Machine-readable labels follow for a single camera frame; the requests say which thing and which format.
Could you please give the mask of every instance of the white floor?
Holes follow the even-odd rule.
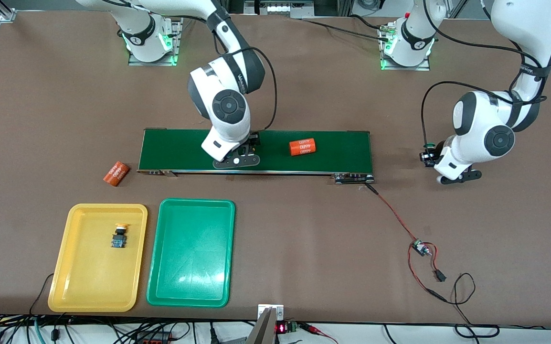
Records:
[[[384,326],[377,324],[313,324],[324,333],[335,338],[339,344],[391,344],[391,341],[385,334]],[[136,326],[121,325],[118,329],[131,331]],[[59,344],[72,344],[68,338],[63,326],[60,329]],[[74,344],[110,344],[117,341],[114,331],[107,326],[99,325],[72,325],[68,327]],[[214,328],[221,342],[234,340],[241,337],[247,337],[252,327],[243,322],[215,322]],[[184,334],[187,326],[178,324],[174,327],[172,335],[178,338]],[[409,326],[409,325],[389,325],[388,329],[396,341],[396,344],[444,344],[444,343],[474,343],[473,339],[458,337],[452,327],[447,326]],[[42,328],[42,336],[45,342],[51,343],[52,326]],[[494,330],[477,329],[477,334],[487,334]],[[210,343],[210,325],[207,322],[195,323],[195,333],[197,334],[197,344]],[[30,328],[31,342],[39,343],[38,338]],[[6,342],[9,335],[5,335],[1,343]],[[303,344],[334,344],[334,342],[325,337],[319,337],[299,331],[296,333],[287,333],[279,336],[281,344],[289,344],[302,340]],[[483,344],[543,344],[551,343],[551,330],[542,329],[501,329],[500,334],[495,338],[480,339]],[[25,329],[18,331],[11,344],[27,344]],[[192,325],[190,332],[182,339],[177,340],[177,344],[195,344]]]

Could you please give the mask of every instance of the red digital display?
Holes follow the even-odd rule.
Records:
[[[285,322],[282,322],[280,324],[275,325],[275,333],[277,333],[277,334],[286,333],[286,324],[285,324]]]

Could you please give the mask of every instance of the green conveyor belt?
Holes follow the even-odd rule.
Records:
[[[201,148],[208,130],[145,129],[138,172],[220,174],[373,174],[367,131],[284,131],[260,133],[256,166],[217,170]],[[291,156],[288,143],[313,138],[317,151]]]

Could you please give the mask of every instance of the mounting plate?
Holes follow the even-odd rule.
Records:
[[[396,22],[389,22],[387,26],[382,26],[383,29],[378,29],[378,37],[384,37],[388,39],[388,42],[380,41],[380,65],[382,70],[415,70],[415,71],[429,71],[430,70],[430,61],[428,56],[430,55],[430,48],[424,60],[419,64],[412,67],[406,67],[399,65],[394,62],[394,60],[388,55],[385,54],[385,51],[391,52],[394,49],[394,46],[397,41],[397,31],[400,30],[400,26],[396,25]]]
[[[257,319],[261,317],[261,315],[263,314],[263,311],[265,311],[266,308],[275,309],[275,311],[277,312],[276,314],[277,314],[278,322],[281,322],[282,320],[284,320],[284,305],[270,305],[267,303],[258,305],[258,312],[256,315]]]
[[[166,20],[168,22],[168,25],[166,26],[166,34],[171,34],[173,35],[173,37],[164,37],[163,44],[173,47],[170,50],[170,52],[163,55],[163,57],[158,59],[157,61],[153,61],[150,63],[140,61],[136,59],[136,57],[133,56],[131,53],[129,53],[129,61],[127,65],[140,65],[140,66],[159,65],[159,66],[171,67],[178,64],[178,54],[180,53],[180,39],[181,39],[180,35],[182,34],[182,22],[184,21],[184,18],[181,18],[180,21],[171,20],[170,18],[167,18]]]

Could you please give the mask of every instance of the green tray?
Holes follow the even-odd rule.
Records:
[[[288,131],[260,133],[256,166],[217,170],[202,150],[208,135],[200,129],[146,128],[138,172],[144,174],[306,174],[331,175],[336,183],[372,183],[373,162],[367,131]],[[291,156],[288,143],[313,138],[317,151]]]
[[[223,307],[229,299],[235,204],[161,202],[146,299],[155,306]]]

